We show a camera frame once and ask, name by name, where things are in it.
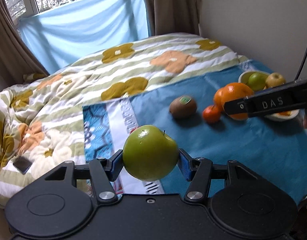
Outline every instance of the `orange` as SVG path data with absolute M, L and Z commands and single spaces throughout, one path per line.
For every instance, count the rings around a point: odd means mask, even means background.
M 218 122 L 220 120 L 220 116 L 221 110 L 218 106 L 211 105 L 203 111 L 203 119 L 209 124 Z
M 281 113 L 278 113 L 278 114 L 285 115 L 285 116 L 290 116 L 292 114 L 292 111 L 281 112 Z
M 221 105 L 224 107 L 224 104 L 228 101 L 244 98 L 245 96 L 251 96 L 253 94 L 253 90 L 244 83 L 230 83 L 222 90 Z M 230 117 L 235 120 L 245 120 L 248 118 L 248 115 L 246 113 L 232 114 Z
M 213 99 L 215 106 L 218 106 L 218 108 L 220 109 L 221 112 L 223 112 L 223 110 L 224 110 L 222 105 L 221 105 L 222 89 L 223 88 L 219 88 L 217 90 L 217 92 L 214 95 L 214 99 Z

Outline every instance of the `green apple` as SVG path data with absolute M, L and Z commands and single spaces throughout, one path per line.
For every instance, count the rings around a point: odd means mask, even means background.
M 259 72 L 253 73 L 248 79 L 247 86 L 254 91 L 263 90 L 266 86 L 266 76 Z
M 179 158 L 177 143 L 153 125 L 140 126 L 127 138 L 122 159 L 127 172 L 143 181 L 168 175 Z

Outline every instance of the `metal screw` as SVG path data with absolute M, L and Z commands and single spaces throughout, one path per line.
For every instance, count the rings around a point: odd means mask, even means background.
M 203 197 L 203 194 L 199 191 L 190 191 L 187 194 L 187 197 L 190 198 L 190 199 L 200 199 L 200 198 Z
M 147 199 L 147 203 L 149 203 L 149 204 L 153 204 L 155 202 L 156 202 L 156 200 L 154 200 L 153 198 L 148 198 Z
M 111 191 L 104 191 L 99 194 L 99 198 L 107 200 L 115 197 L 115 194 Z

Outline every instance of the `black cable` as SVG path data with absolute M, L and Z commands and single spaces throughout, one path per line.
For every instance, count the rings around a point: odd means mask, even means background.
M 302 68 L 304 67 L 304 64 L 305 64 L 306 59 L 307 59 L 307 49 L 306 49 L 304 58 L 302 59 L 302 62 L 301 62 L 301 64 L 300 64 L 300 67 L 299 67 L 298 73 L 297 73 L 297 75 L 296 75 L 296 77 L 295 77 L 295 80 L 297 80 L 297 79 L 299 78 L 300 72 L 302 71 Z

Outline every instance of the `kiwi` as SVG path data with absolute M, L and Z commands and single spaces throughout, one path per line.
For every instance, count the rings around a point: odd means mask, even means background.
M 186 118 L 197 110 L 196 101 L 190 96 L 181 96 L 173 100 L 169 106 L 169 112 L 175 119 Z

